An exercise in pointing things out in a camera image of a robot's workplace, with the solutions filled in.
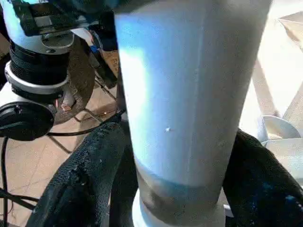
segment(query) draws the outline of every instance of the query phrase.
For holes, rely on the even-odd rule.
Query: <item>cable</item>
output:
[[[96,126],[94,128],[91,128],[91,129],[87,129],[87,130],[84,130],[84,131],[77,131],[77,132],[66,132],[66,133],[49,132],[47,135],[48,136],[80,136],[80,135],[87,134],[87,133],[90,133],[90,132],[94,131],[95,129],[99,128],[101,125],[103,125],[105,123],[120,122],[121,121],[121,116],[124,113],[125,113],[125,110],[121,110],[121,111],[115,113],[110,118],[103,121],[99,126]]]
[[[8,180],[6,177],[6,167],[5,167],[5,154],[6,146],[8,144],[8,137],[4,138],[1,150],[1,174],[2,174],[2,183],[4,192],[8,192]],[[3,227],[8,226],[8,198],[3,198]]]
[[[28,200],[28,201],[33,201],[33,202],[39,202],[38,198],[26,196],[26,195],[13,195],[14,197],[17,197],[22,200]]]
[[[0,197],[3,197],[4,199],[9,199],[12,202],[15,202],[19,204],[20,206],[23,206],[25,208],[28,208],[30,210],[34,210],[35,206],[33,204],[30,204],[28,202],[23,201],[17,196],[14,196],[10,194],[9,192],[6,192],[4,189],[0,188]]]

